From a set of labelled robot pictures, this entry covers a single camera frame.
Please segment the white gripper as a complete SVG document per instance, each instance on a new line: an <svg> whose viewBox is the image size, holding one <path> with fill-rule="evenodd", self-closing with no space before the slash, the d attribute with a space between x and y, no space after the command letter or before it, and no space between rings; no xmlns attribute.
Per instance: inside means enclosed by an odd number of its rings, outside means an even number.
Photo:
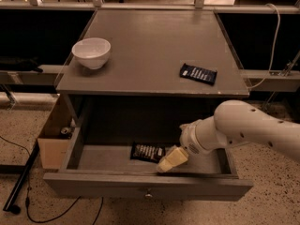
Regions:
<svg viewBox="0 0 300 225"><path fill-rule="evenodd" d="M157 165L157 171L159 173L166 173L172 168L187 162L188 155L199 156L208 154L208 151L201 146L196 137L196 126L198 126L200 122L201 120L197 120L180 126L181 135L179 142L181 146L174 145L167 151L166 155Z"/></svg>

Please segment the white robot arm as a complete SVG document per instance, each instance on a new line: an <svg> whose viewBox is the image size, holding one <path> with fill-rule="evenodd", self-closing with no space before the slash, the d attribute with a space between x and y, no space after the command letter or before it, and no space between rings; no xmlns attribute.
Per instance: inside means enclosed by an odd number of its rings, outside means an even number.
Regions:
<svg viewBox="0 0 300 225"><path fill-rule="evenodd" d="M217 106L212 116L183 124L180 129L180 144L160 160L160 173L180 166L191 156L246 143L268 146L300 162L300 125L277 119L241 100L227 100Z"/></svg>

